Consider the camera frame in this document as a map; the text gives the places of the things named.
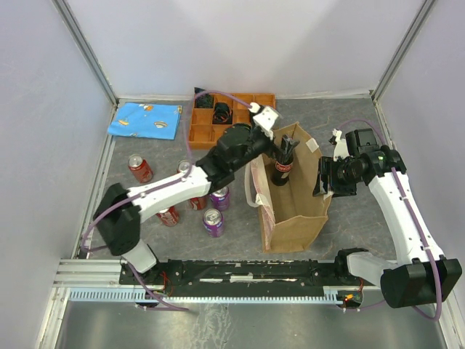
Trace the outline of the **tan canvas tote bag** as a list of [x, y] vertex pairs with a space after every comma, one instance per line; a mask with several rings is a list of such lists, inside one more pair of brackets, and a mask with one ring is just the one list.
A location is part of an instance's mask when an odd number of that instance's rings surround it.
[[276, 143], [283, 135], [299, 141], [289, 181], [274, 185], [271, 176], [275, 161], [262, 154], [246, 165], [246, 200], [259, 210], [263, 252], [301, 252], [309, 249], [328, 221], [331, 195], [313, 195], [322, 153], [315, 138], [299, 123], [279, 129], [275, 135]]

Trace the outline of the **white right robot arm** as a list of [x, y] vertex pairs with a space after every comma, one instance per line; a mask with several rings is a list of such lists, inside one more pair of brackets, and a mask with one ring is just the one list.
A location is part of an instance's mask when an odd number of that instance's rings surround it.
[[407, 169], [398, 151], [377, 142], [373, 129], [332, 131], [332, 156], [318, 163], [314, 196], [355, 196], [364, 183], [381, 208], [395, 245], [393, 262], [364, 248], [339, 251], [334, 278], [351, 284], [361, 278], [380, 288], [391, 308], [433, 304], [439, 313], [462, 267], [448, 259], [435, 242], [411, 192]]

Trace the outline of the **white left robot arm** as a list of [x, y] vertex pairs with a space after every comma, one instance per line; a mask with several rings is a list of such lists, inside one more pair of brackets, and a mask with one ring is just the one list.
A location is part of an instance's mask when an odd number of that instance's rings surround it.
[[234, 124], [186, 172], [132, 189], [119, 183], [110, 186], [94, 213], [94, 225], [113, 256], [124, 258], [144, 283], [154, 283], [161, 266], [140, 237], [142, 222], [190, 198], [226, 187], [236, 171], [262, 154], [283, 164], [297, 145], [298, 141], [288, 136], [276, 143], [274, 134], [261, 127]]

